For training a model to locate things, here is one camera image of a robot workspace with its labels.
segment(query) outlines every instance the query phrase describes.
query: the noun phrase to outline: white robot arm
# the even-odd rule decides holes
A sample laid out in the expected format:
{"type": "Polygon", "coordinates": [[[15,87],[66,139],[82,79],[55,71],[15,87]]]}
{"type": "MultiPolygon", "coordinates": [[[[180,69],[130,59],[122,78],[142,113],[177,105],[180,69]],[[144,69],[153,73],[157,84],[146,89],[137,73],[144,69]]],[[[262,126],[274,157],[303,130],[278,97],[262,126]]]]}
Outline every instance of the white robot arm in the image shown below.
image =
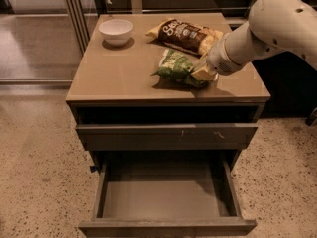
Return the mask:
{"type": "Polygon", "coordinates": [[[317,70],[317,12],[301,0],[258,0],[248,22],[209,51],[210,72],[230,75],[252,60],[290,51],[317,70]]]}

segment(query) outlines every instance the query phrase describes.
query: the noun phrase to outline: cabinet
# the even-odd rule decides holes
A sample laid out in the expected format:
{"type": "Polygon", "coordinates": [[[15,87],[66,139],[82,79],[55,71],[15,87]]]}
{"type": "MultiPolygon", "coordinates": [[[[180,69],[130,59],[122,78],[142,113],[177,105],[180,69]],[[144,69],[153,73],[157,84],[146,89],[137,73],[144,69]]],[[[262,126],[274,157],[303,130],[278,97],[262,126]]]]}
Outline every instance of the cabinet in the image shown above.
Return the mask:
{"type": "Polygon", "coordinates": [[[230,31],[221,14],[102,15],[67,95],[100,172],[92,220],[79,224],[87,237],[245,235],[256,226],[241,214],[230,170],[269,94],[251,64],[204,89],[150,76],[165,47],[145,32],[169,17],[230,31]],[[134,25],[123,48],[97,30],[111,18],[134,25]]]}

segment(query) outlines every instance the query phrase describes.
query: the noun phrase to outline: white bowl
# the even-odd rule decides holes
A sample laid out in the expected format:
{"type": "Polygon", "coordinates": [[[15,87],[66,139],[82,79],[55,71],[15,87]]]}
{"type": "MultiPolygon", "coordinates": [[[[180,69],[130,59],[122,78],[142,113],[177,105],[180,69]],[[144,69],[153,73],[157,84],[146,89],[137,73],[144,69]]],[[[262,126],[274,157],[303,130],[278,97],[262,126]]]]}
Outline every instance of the white bowl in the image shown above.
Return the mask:
{"type": "Polygon", "coordinates": [[[104,40],[114,47],[124,46],[130,39],[133,25],[130,21],[114,19],[99,26],[104,40]]]}

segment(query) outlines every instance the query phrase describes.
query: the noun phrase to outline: wooden countertop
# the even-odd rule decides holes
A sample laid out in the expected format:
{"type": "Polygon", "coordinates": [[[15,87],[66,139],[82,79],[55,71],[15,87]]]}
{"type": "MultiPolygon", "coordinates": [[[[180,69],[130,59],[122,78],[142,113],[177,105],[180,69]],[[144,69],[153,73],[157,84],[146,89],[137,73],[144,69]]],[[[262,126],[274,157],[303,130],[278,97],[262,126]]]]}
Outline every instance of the wooden countertop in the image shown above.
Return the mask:
{"type": "Polygon", "coordinates": [[[231,76],[220,76],[218,81],[203,89],[150,76],[158,69],[166,47],[145,36],[145,32],[170,17],[223,32],[231,31],[220,13],[101,15],[67,102],[266,102],[269,99],[267,89],[250,63],[231,76]],[[123,48],[108,46],[98,30],[102,22],[113,18],[127,19],[134,25],[132,38],[123,48]]]}

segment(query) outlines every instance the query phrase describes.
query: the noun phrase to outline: open drawer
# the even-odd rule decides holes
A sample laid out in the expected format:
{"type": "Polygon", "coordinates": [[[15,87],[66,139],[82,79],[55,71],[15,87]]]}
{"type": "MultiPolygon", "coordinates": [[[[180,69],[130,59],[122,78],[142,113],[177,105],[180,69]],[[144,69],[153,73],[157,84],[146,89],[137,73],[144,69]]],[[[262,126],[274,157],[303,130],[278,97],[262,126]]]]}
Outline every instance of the open drawer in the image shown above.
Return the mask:
{"type": "Polygon", "coordinates": [[[246,235],[226,151],[115,152],[105,158],[87,237],[246,235]]]}
{"type": "Polygon", "coordinates": [[[78,125],[87,151],[246,149],[253,123],[78,125]]]}

